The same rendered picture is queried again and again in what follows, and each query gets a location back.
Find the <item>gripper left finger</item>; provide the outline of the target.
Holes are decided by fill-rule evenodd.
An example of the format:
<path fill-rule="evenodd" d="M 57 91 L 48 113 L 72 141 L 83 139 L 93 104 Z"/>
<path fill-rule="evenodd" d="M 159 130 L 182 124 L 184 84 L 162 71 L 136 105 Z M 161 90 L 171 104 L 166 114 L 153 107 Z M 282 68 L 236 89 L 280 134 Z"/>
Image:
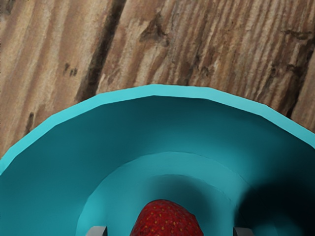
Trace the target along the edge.
<path fill-rule="evenodd" d="M 108 236 L 108 229 L 106 226 L 93 226 L 88 230 L 87 236 Z"/>

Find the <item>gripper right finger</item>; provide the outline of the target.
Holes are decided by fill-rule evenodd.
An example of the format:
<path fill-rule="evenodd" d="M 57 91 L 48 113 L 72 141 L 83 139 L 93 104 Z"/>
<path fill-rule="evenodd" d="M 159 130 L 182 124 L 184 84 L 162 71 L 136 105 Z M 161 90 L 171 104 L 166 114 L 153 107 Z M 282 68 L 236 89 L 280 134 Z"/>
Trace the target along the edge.
<path fill-rule="evenodd" d="M 253 231 L 249 228 L 234 227 L 233 236 L 253 236 Z"/>

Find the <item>red strawberry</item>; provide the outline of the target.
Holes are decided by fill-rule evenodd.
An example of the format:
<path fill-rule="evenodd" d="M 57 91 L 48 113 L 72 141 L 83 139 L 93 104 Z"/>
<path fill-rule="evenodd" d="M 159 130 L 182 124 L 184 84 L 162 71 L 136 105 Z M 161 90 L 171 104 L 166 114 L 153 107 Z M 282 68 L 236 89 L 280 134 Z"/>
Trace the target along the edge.
<path fill-rule="evenodd" d="M 130 236 L 204 236 L 194 214 L 169 200 L 147 203 Z"/>

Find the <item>teal bowl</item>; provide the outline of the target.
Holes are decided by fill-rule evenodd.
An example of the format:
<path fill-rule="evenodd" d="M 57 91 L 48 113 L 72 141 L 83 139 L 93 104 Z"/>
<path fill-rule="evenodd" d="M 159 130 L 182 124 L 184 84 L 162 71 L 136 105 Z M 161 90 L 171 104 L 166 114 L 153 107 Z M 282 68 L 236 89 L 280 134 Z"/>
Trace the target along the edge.
<path fill-rule="evenodd" d="M 212 88 L 148 85 L 55 114 L 0 159 L 0 236 L 129 236 L 155 199 L 205 236 L 315 236 L 315 133 Z"/>

